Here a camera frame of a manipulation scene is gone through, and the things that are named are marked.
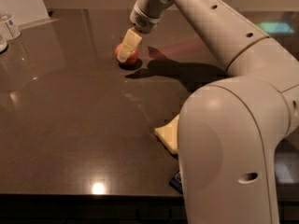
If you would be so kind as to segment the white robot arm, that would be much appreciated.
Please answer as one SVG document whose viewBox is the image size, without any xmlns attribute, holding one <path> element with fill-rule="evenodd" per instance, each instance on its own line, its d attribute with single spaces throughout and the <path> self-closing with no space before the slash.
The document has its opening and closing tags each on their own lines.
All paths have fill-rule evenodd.
<svg viewBox="0 0 299 224">
<path fill-rule="evenodd" d="M 221 0 L 136 0 L 119 61 L 170 6 L 228 75 L 195 91 L 168 125 L 188 224 L 279 224 L 275 151 L 298 126 L 299 62 Z"/>
</svg>

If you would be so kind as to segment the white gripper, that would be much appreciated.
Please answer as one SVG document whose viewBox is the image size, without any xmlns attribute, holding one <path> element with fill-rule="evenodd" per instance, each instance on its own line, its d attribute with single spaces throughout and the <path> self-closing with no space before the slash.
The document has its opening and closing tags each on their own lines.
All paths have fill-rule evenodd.
<svg viewBox="0 0 299 224">
<path fill-rule="evenodd" d="M 137 49 L 142 40 L 142 34 L 149 34 L 160 23 L 164 11 L 173 2 L 171 0 L 136 0 L 130 14 L 130 22 L 135 28 L 127 30 L 121 42 L 121 49 L 116 56 L 120 63 L 124 63 Z"/>
</svg>

